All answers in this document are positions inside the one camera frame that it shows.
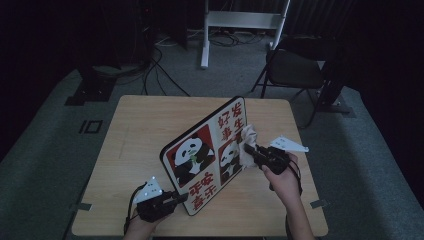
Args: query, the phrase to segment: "gray carpet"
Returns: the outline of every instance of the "gray carpet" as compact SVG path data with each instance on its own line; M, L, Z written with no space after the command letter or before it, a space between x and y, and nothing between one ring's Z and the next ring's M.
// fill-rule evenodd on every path
M236 47L211 45L207 70L200 69L199 40L190 41L187 50L158 46L163 52L160 65L191 96L258 98L260 89L249 90L264 64L270 40L266 37ZM149 95L184 95L160 70L158 75L152 71L148 77ZM65 106L80 81L74 71L57 85L1 162L0 239L119 239L78 237L69 227L119 98L141 94L142 77L118 79L108 102ZM293 93L269 88L266 98L288 99ZM300 130L303 144L310 149L307 156L318 194L329 202L324 208L329 233L322 239L422 239L423 210L359 93L344 88L341 96L356 117L318 113L309 128ZM299 124L307 121L312 110L306 94L292 108Z

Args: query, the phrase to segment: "black chair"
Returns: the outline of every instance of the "black chair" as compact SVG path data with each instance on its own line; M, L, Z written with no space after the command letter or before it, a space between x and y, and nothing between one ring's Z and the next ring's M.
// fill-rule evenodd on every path
M299 35L283 37L275 50L268 51L265 67L251 92L256 86L262 86L261 98L264 98L267 87L300 88L300 91L289 100L292 102L306 90L315 105L306 125L298 126L306 128L312 123L319 106L323 104L325 91L330 82L326 80L326 73L331 72L337 65L340 49L340 44L334 39ZM322 69L317 61L325 61ZM309 92L310 89L321 89L315 102Z

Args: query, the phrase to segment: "panda illustration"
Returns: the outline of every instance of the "panda illustration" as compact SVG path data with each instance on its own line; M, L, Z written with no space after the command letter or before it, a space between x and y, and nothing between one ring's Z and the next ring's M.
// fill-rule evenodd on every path
M185 140L172 155L174 174L180 187L203 171L215 159L214 151L197 134Z
M234 173L236 173L241 165L239 163L239 147L237 141L232 141L222 151L220 158L221 182L225 183Z

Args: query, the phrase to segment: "white tag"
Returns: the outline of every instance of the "white tag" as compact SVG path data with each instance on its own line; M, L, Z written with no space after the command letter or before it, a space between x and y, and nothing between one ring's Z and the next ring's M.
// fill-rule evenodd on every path
M136 204L144 202L160 195L162 195L162 189L160 188L156 178L152 177L152 179L146 183L146 186L137 193L133 203Z
M294 151L294 152L309 152L308 147L304 147L300 144L293 142L292 140L285 138L283 135L274 139L271 142L271 146L284 150L284 151Z

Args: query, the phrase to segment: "human hand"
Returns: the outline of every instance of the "human hand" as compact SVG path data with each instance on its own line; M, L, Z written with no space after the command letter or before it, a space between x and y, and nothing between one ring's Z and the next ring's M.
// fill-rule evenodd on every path
M166 217L163 217L155 222L146 222L138 216L137 208L134 209L132 220L128 226L127 232L124 236L124 240L147 240L149 236L156 230L156 227Z
M287 152L287 154L293 161L290 162L291 167L296 170L298 161L297 156L289 152ZM297 177L289 168L286 168L286 170L279 175L274 174L266 165L262 166L262 171L272 184L275 193L286 207L300 202L299 183Z

